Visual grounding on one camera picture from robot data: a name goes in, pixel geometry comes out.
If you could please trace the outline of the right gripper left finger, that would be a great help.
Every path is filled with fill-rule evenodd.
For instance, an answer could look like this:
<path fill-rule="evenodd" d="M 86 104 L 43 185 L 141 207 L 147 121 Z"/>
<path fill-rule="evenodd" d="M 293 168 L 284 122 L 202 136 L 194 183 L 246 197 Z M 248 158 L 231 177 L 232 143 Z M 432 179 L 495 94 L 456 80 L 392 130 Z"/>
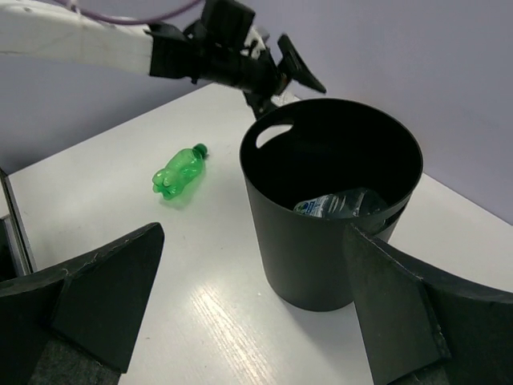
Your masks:
<path fill-rule="evenodd" d="M 117 384 L 128 370 L 164 248 L 147 224 L 1 284 L 3 384 Z"/>

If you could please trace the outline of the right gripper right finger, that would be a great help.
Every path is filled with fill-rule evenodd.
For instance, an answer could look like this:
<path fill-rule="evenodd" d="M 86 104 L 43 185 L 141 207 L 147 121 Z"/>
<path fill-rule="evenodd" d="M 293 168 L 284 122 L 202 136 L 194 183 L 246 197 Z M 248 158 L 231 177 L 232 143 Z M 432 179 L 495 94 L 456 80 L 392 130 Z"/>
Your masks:
<path fill-rule="evenodd" d="M 376 384 L 510 384 L 512 295 L 429 265 L 355 226 L 344 252 Z"/>

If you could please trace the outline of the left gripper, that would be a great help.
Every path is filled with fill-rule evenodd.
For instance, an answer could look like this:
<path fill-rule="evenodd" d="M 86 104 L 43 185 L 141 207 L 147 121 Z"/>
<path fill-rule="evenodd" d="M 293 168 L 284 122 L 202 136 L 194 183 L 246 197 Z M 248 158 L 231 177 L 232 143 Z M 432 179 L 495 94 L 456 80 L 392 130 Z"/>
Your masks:
<path fill-rule="evenodd" d="M 262 96 L 276 95 L 287 84 L 296 81 L 311 90 L 326 93 L 325 86 L 313 75 L 299 55 L 290 37 L 282 34 L 277 41 L 282 53 L 278 66 L 270 53 L 254 59 L 248 48 L 239 50 L 219 43 L 208 44 L 200 50 L 200 78 L 245 91 L 246 104 L 256 120 L 279 107 Z"/>

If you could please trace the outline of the green plastic bottle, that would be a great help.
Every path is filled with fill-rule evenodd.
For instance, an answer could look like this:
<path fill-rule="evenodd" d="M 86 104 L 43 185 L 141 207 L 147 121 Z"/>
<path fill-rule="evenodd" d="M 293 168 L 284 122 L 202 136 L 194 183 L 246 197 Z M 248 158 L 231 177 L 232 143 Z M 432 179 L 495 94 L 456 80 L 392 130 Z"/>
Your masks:
<path fill-rule="evenodd" d="M 166 201 L 178 197 L 204 172 L 207 156 L 208 148 L 204 144 L 181 149 L 152 177 L 153 192 Z"/>

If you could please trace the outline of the clear bottle purple-blue label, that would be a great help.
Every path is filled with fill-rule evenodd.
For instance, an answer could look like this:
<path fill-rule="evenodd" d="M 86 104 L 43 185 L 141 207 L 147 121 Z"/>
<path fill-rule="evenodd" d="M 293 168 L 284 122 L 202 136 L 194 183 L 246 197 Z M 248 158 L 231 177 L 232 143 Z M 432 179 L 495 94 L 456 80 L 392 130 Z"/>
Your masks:
<path fill-rule="evenodd" d="M 382 197 L 369 188 L 353 188 L 338 193 L 340 207 L 337 215 L 343 218 L 364 217 L 388 208 Z"/>

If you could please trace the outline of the clear bottle green-blue label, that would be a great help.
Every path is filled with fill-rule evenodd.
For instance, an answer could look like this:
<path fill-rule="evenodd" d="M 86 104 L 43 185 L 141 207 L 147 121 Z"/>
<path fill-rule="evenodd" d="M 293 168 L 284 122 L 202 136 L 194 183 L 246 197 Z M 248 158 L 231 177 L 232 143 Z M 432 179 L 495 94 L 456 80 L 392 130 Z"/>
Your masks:
<path fill-rule="evenodd" d="M 327 217 L 336 212 L 339 206 L 340 199 L 334 194 L 329 194 L 301 201 L 293 207 L 293 211 L 310 217 Z"/>

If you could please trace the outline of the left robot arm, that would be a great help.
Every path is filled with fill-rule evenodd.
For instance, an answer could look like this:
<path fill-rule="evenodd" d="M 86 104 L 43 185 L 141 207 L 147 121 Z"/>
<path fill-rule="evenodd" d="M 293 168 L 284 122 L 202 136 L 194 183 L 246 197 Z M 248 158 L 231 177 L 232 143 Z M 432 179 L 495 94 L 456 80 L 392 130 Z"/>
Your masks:
<path fill-rule="evenodd" d="M 156 78 L 207 80 L 244 92 L 255 117 L 276 109 L 273 96 L 292 81 L 325 93 L 288 35 L 277 42 L 274 62 L 268 34 L 253 24 L 254 11 L 238 1 L 206 1 L 199 19 L 184 30 L 169 14 L 148 20 L 112 18 L 76 1 L 3 1 L 1 52 L 85 63 Z"/>

